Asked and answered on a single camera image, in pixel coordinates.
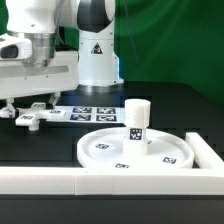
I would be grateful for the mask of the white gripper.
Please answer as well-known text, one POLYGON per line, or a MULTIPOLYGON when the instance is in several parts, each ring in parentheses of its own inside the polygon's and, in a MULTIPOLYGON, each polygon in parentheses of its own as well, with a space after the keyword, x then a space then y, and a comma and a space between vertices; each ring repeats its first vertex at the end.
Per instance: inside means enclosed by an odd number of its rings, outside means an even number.
POLYGON ((78 84, 76 51, 57 52, 47 67, 24 67, 20 61, 0 61, 0 99, 7 99, 7 118, 16 117, 13 98, 52 93, 47 108, 54 109, 60 92, 76 89, 78 84))

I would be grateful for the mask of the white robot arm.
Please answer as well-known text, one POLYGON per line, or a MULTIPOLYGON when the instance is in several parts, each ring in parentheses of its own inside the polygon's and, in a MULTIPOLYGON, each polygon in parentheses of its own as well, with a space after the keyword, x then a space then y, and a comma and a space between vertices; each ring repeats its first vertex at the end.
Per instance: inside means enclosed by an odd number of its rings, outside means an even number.
POLYGON ((76 88, 107 91, 123 83, 114 53, 115 0, 6 0, 0 35, 1 118, 19 97, 76 88))

